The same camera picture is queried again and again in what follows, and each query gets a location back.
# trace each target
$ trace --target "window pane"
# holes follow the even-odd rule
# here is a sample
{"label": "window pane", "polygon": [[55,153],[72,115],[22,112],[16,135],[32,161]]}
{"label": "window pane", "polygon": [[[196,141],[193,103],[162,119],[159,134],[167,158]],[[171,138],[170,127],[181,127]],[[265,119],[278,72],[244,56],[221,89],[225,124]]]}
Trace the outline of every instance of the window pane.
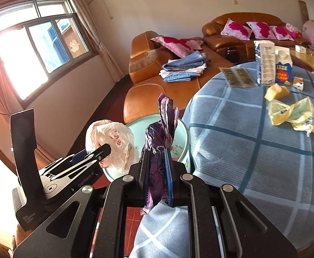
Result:
{"label": "window pane", "polygon": [[71,13],[71,9],[66,0],[44,0],[38,1],[41,17]]}
{"label": "window pane", "polygon": [[50,21],[30,26],[29,30],[48,73],[69,61]]}
{"label": "window pane", "polygon": [[89,51],[72,18],[60,19],[56,23],[73,58]]}
{"label": "window pane", "polygon": [[8,77],[22,99],[48,80],[24,28],[0,35],[0,56]]}
{"label": "window pane", "polygon": [[0,10],[0,31],[18,23],[38,18],[34,3],[24,3]]}

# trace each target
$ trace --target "pink pillow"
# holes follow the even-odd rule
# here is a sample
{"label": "pink pillow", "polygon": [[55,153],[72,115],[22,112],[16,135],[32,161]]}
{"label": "pink pillow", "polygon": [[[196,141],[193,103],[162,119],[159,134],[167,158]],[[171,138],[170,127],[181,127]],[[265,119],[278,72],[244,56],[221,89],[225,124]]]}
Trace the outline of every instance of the pink pillow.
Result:
{"label": "pink pillow", "polygon": [[151,39],[157,43],[160,43],[162,46],[166,47],[171,52],[175,53],[178,57],[184,58],[189,54],[194,52],[193,47],[195,49],[202,49],[200,47],[200,43],[202,41],[190,40],[190,39],[177,39],[172,37],[156,37]]}
{"label": "pink pillow", "polygon": [[293,26],[290,23],[286,24],[285,29],[293,38],[302,37],[302,32],[296,26]]}
{"label": "pink pillow", "polygon": [[294,40],[292,36],[286,31],[285,27],[282,26],[270,26],[275,37],[278,40]]}
{"label": "pink pillow", "polygon": [[276,40],[272,30],[267,23],[264,22],[247,22],[250,28],[253,30],[255,38],[258,40]]}
{"label": "pink pillow", "polygon": [[236,37],[240,40],[250,40],[252,31],[242,24],[228,19],[224,29],[220,32],[222,36]]}

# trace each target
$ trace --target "metal screw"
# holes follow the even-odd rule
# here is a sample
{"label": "metal screw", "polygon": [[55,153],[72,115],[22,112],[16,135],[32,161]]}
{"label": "metal screw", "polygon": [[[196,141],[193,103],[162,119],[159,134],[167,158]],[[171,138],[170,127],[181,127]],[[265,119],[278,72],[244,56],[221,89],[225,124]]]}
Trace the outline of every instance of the metal screw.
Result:
{"label": "metal screw", "polygon": [[191,174],[184,174],[183,176],[182,176],[182,178],[184,179],[184,180],[192,180],[193,179],[193,175],[191,175]]}
{"label": "metal screw", "polygon": [[89,194],[94,188],[90,185],[85,185],[82,187],[82,192],[85,194]]}
{"label": "metal screw", "polygon": [[232,192],[232,191],[233,191],[233,186],[230,185],[230,184],[225,184],[225,185],[223,186],[223,190],[224,190],[225,192]]}
{"label": "metal screw", "polygon": [[125,182],[131,182],[132,180],[134,180],[134,176],[125,175],[125,176],[122,178],[122,180],[125,181]]}

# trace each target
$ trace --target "window sill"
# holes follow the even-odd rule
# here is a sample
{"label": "window sill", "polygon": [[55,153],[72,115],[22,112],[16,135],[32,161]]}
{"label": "window sill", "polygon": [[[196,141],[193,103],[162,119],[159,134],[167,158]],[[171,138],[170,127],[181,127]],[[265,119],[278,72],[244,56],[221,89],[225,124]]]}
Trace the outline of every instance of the window sill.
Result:
{"label": "window sill", "polygon": [[38,96],[40,96],[44,91],[46,91],[53,83],[57,82],[64,75],[68,74],[70,71],[90,60],[91,58],[97,56],[98,53],[92,53],[88,56],[81,58],[79,61],[75,62],[73,65],[64,68],[63,70],[56,73],[53,77],[49,78],[48,81],[37,88],[33,93],[31,93],[26,99],[22,100],[17,92],[15,91],[16,97],[20,102],[23,110],[25,110]]}

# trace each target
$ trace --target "brown leather sofa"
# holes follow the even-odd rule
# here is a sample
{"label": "brown leather sofa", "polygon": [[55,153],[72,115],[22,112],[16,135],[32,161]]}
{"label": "brown leather sofa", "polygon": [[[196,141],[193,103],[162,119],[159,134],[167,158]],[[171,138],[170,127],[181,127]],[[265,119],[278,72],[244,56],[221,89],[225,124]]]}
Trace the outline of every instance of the brown leather sofa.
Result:
{"label": "brown leather sofa", "polygon": [[157,114],[157,100],[161,93],[174,100],[174,106],[184,110],[192,96],[213,76],[219,67],[232,67],[233,64],[218,53],[202,45],[202,51],[211,59],[203,75],[187,82],[164,82],[159,75],[162,65],[169,59],[178,57],[160,44],[150,39],[159,36],[147,31],[132,41],[129,75],[134,86],[128,91],[124,105],[125,123],[148,114]]}
{"label": "brown leather sofa", "polygon": [[[204,35],[203,40],[206,45],[213,51],[219,53],[225,57],[227,48],[235,46],[237,52],[240,55],[239,63],[246,63],[255,61],[255,47],[254,47],[254,33],[251,35],[250,41],[242,41],[235,37],[222,36],[220,32],[223,30],[228,19],[238,22],[244,26],[249,27],[246,22],[265,22],[269,26],[284,26],[285,23],[280,18],[264,13],[258,12],[231,12],[221,15],[211,22],[205,24],[202,27],[202,33]],[[295,45],[310,45],[311,43],[307,39],[296,38],[295,41],[291,40],[271,40],[277,46],[282,47],[294,47]]]}

